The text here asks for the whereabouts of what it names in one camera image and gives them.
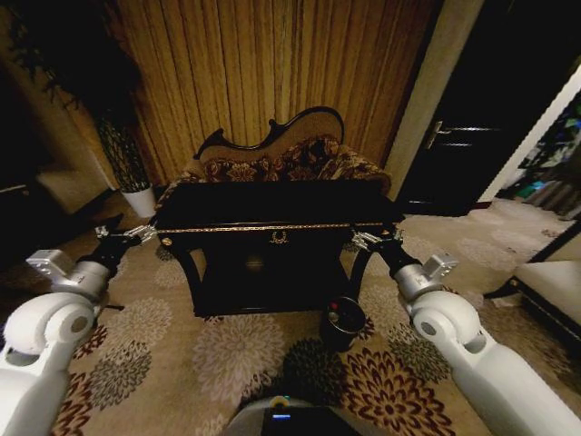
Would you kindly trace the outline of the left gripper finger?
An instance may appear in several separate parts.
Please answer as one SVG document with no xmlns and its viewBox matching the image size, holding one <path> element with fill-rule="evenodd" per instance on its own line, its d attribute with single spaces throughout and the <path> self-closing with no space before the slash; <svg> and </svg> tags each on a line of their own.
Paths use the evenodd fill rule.
<svg viewBox="0 0 581 436">
<path fill-rule="evenodd" d="M 129 244 L 143 244 L 157 236 L 157 230 L 150 224 L 139 225 L 122 233 Z"/>
<path fill-rule="evenodd" d="M 99 222 L 95 227 L 94 231 L 98 239 L 103 239 L 107 236 L 112 236 L 117 234 L 118 227 L 123 220 L 123 214 L 119 213 L 115 216 L 105 218 L 103 221 Z"/>
</svg>

